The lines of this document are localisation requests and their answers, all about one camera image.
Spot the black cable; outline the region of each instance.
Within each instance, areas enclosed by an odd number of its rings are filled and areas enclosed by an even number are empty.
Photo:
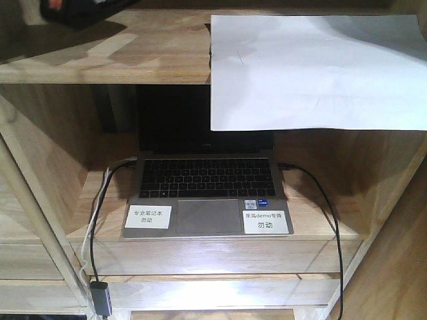
[[[329,197],[326,194],[325,190],[320,185],[320,182],[308,170],[304,169],[303,167],[300,167],[299,165],[289,165],[287,163],[278,163],[278,167],[281,170],[297,169],[297,170],[303,171],[304,173],[309,175],[313,179],[313,181],[316,183],[316,185],[318,186],[320,192],[322,192],[322,195],[323,195],[324,199],[326,200],[326,203],[328,204],[329,210],[331,211],[332,217],[334,218],[336,245],[338,248],[338,257],[340,260],[340,314],[338,315],[337,320],[341,320],[342,314],[344,312],[344,272],[343,272],[343,267],[342,267],[342,250],[341,250],[341,242],[340,242],[340,230],[338,228],[338,218],[337,218],[337,214],[335,212],[335,209],[332,206],[331,201],[329,200]]]
[[[93,256],[93,239],[95,238],[95,229],[96,229],[96,222],[98,220],[98,215],[99,215],[99,212],[101,211],[101,206],[102,206],[102,203],[104,201],[105,194],[107,193],[108,185],[109,185],[111,178],[113,177],[114,173],[122,167],[130,167],[131,165],[135,165],[135,164],[136,164],[135,160],[129,160],[129,161],[122,163],[122,164],[118,165],[117,167],[115,167],[111,171],[111,173],[108,175],[108,177],[106,177],[107,180],[105,181],[105,187],[103,188],[103,190],[101,191],[101,194],[99,195],[99,203],[98,203],[98,206],[96,208],[95,217],[93,218],[93,225],[92,225],[90,238],[89,238],[89,240],[90,240],[91,264],[92,264],[92,269],[93,269],[93,273],[95,275],[96,281],[99,281],[99,277],[98,277],[98,272],[97,272],[97,269],[95,266],[95,257]]]

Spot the wooden cabinet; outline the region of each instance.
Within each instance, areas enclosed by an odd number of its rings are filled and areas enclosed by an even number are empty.
[[[92,201],[107,165],[137,154],[135,135],[103,132],[92,85],[209,82],[205,24],[212,13],[326,12],[282,2],[160,9],[141,1],[70,31],[42,22],[37,4],[0,4],[3,16],[16,16],[3,20],[15,28],[0,23],[0,291],[7,293],[0,312],[90,315],[84,283],[93,271],[86,269],[82,283],[77,257]],[[362,8],[327,13],[393,10]],[[311,171],[332,198],[347,283],[425,158],[427,134],[282,131],[275,153]],[[296,319],[326,318],[338,297],[338,257],[326,204],[304,174],[284,173],[295,234],[257,239],[125,240],[132,177],[123,169],[112,180],[95,236],[98,272],[110,283],[115,313],[299,308]],[[304,311],[310,307],[315,311]]]

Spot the laptop screen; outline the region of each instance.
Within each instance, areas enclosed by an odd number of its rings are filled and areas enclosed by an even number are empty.
[[[140,150],[240,153],[272,149],[271,131],[211,131],[210,85],[137,85]]]

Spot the drawer front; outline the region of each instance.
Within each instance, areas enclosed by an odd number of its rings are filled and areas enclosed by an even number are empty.
[[[62,279],[42,245],[0,245],[0,279]]]
[[[114,282],[108,277],[115,308],[132,310],[245,309],[327,305],[339,280],[248,279]]]
[[[0,313],[83,314],[61,280],[0,280]]]
[[[359,244],[359,241],[342,241],[345,267]],[[72,245],[78,253],[80,244]],[[100,242],[95,244],[95,263],[100,275],[339,271],[335,241],[183,239]],[[89,267],[86,272],[93,274]]]

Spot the white label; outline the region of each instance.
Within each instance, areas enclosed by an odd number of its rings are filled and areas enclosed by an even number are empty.
[[[172,207],[163,205],[131,205],[125,228],[167,229]]]
[[[256,234],[280,234],[289,233],[284,211],[243,211],[245,233]]]
[[[246,210],[256,210],[256,200],[245,200],[245,209]]]

